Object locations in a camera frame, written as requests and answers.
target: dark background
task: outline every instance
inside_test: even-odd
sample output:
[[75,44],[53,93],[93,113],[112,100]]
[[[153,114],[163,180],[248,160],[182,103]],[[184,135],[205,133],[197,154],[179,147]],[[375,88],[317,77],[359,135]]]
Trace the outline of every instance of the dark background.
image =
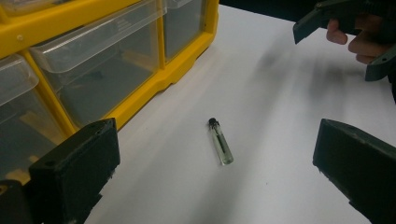
[[236,7],[288,21],[298,21],[314,9],[319,0],[219,0],[224,6]]

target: plastic container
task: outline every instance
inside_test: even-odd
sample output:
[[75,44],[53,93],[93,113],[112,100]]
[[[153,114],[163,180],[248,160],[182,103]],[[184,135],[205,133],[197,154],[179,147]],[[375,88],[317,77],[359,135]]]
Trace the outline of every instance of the plastic container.
[[44,8],[53,7],[68,0],[0,0],[9,15],[23,15]]
[[79,128],[106,116],[159,67],[156,0],[144,0],[31,48]]
[[0,179],[29,179],[28,167],[65,137],[35,93],[38,77],[19,55],[0,60]]
[[206,0],[167,0],[163,16],[165,58],[171,61],[205,29]]

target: human hand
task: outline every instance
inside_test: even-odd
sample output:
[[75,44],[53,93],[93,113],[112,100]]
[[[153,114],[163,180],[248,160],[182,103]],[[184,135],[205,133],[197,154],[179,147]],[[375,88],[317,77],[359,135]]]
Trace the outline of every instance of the human hand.
[[[392,47],[392,44],[379,44],[375,41],[381,22],[380,17],[368,14],[362,14],[356,18],[355,28],[361,32],[349,43],[348,49],[352,53],[356,53],[358,62],[370,63]],[[347,43],[347,35],[339,30],[338,20],[329,21],[326,37],[336,44],[345,45]]]

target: table surface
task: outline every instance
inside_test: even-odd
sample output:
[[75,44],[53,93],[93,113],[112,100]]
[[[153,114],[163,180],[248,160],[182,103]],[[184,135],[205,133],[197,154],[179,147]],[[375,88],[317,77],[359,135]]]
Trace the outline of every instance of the table surface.
[[121,164],[86,223],[370,223],[312,157],[321,119],[396,146],[390,85],[365,82],[365,66],[324,30],[294,45],[292,25],[220,6],[211,47],[119,132]]

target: transparent tube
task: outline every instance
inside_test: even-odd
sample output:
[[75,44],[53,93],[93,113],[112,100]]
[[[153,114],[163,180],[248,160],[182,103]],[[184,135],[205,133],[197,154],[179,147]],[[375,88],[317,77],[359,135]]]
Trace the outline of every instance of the transparent tube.
[[221,131],[219,122],[216,119],[209,120],[209,128],[213,137],[213,142],[222,165],[227,165],[233,162],[233,154],[228,147],[227,141]]

